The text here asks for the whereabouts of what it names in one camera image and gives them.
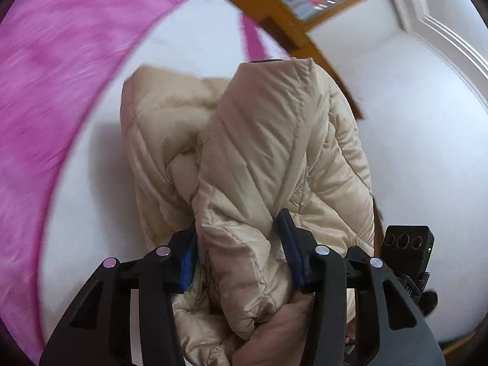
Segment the bare hand under jacket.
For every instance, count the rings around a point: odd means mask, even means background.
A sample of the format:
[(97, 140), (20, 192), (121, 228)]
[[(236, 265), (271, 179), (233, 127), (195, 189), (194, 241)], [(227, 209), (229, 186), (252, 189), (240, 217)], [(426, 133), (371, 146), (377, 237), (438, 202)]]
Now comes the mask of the bare hand under jacket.
[(256, 328), (232, 356), (232, 365), (300, 365), (314, 294), (297, 291), (272, 318)]

